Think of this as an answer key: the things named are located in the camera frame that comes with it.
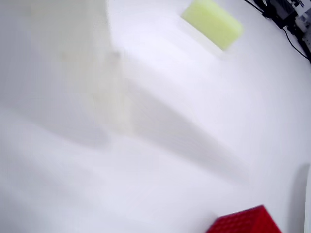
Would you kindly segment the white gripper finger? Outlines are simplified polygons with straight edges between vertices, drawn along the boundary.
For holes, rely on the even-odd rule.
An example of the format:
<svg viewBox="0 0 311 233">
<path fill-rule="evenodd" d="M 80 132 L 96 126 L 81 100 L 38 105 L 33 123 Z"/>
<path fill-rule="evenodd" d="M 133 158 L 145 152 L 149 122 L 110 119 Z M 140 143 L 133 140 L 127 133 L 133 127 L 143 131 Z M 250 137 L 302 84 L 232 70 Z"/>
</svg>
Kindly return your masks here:
<svg viewBox="0 0 311 233">
<path fill-rule="evenodd" d="M 128 131 L 127 80 L 112 44 L 107 2 L 34 0 L 31 30 L 98 122 L 118 133 Z"/>
</svg>

